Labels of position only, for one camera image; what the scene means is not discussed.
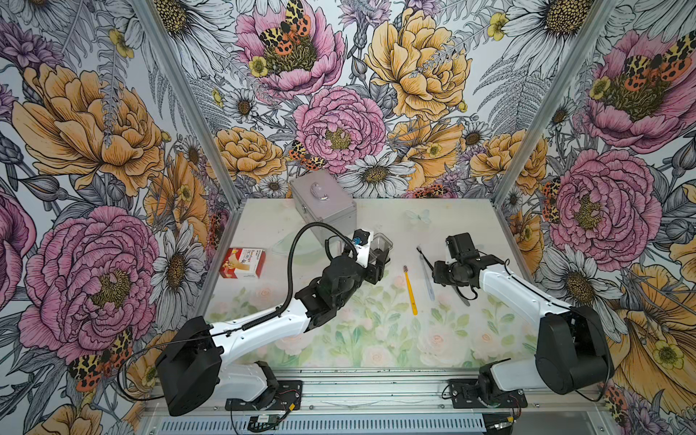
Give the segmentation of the light blue toothbrush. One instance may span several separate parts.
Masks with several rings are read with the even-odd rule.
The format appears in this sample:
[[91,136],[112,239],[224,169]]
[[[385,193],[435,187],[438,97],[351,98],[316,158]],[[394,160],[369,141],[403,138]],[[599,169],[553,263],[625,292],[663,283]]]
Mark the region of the light blue toothbrush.
[[423,271],[424,280],[425,280],[425,284],[426,284],[429,298],[430,298],[431,302],[434,302],[435,301],[435,293],[434,293],[434,289],[432,286],[431,270],[430,270],[428,264],[423,259],[420,260],[420,263],[422,264],[422,271]]

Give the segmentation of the black toothbrush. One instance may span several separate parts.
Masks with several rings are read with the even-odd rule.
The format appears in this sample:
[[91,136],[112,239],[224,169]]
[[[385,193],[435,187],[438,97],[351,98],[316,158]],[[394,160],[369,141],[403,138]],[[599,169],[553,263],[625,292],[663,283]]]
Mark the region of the black toothbrush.
[[416,250],[418,251],[420,257],[422,258],[422,261],[425,263],[425,265],[427,266],[427,268],[428,268],[429,270],[431,270],[431,272],[432,272],[432,271],[434,270],[434,267],[433,267],[433,265],[431,264],[431,262],[429,261],[429,259],[427,259],[426,255],[423,253],[422,248],[421,248],[420,246],[417,246],[417,247],[416,247]]

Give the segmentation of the yellow toothbrush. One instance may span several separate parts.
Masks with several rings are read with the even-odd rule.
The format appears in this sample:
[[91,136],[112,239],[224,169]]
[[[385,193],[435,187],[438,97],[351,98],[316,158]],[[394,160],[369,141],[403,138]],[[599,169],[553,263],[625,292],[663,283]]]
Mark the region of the yellow toothbrush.
[[402,270],[403,270],[404,280],[405,280],[408,295],[409,295],[411,312],[413,313],[413,316],[417,316],[419,311],[418,311],[418,306],[417,306],[416,299],[415,299],[415,294],[413,292],[413,285],[411,284],[409,268],[407,266],[403,266]]

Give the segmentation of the white clear toothbrush holder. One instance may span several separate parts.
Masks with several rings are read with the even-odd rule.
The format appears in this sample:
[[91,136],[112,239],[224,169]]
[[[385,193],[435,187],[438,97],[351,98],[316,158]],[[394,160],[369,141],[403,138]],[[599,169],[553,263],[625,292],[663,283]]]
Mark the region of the white clear toothbrush holder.
[[368,263],[369,264],[388,264],[391,261],[391,251],[393,242],[383,233],[371,233]]

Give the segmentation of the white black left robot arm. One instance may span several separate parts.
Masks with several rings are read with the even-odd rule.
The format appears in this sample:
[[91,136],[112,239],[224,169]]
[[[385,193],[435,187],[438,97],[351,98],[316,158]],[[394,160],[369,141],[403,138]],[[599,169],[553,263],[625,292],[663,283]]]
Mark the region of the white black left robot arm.
[[269,309],[230,322],[209,324],[201,316],[186,322],[156,360],[170,416],[199,408],[218,387],[230,399],[268,406],[279,389],[272,369],[265,362],[238,364],[237,359],[329,323],[363,283],[382,279],[389,261],[389,250],[380,248],[364,265],[341,255],[280,314]]

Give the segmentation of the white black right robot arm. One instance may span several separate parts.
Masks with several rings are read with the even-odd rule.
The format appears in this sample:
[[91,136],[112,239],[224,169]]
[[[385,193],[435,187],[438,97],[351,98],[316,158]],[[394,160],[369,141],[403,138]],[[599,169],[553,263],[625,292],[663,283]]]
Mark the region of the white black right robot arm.
[[480,367],[475,381],[449,382],[454,406],[522,408],[527,390],[546,388],[565,395],[595,384],[607,386],[614,363],[592,307],[572,306],[542,292],[502,259],[480,253],[468,233],[447,237],[446,246],[451,258],[435,262],[435,283],[492,295],[538,330],[533,357],[491,362]]

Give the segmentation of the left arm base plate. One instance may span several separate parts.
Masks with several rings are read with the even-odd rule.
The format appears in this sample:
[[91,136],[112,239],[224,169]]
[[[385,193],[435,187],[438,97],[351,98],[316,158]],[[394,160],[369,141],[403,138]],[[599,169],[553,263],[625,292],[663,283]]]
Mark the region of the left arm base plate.
[[280,380],[276,387],[264,391],[251,402],[228,399],[226,411],[287,411],[291,405],[294,410],[301,408],[304,383],[300,380]]

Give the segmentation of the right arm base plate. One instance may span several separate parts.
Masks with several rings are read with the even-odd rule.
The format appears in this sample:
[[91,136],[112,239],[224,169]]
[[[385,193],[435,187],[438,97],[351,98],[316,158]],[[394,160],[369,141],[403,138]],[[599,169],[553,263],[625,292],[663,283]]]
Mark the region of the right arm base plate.
[[500,391],[486,380],[451,379],[442,392],[442,399],[451,401],[454,409],[513,409],[527,407],[522,390]]

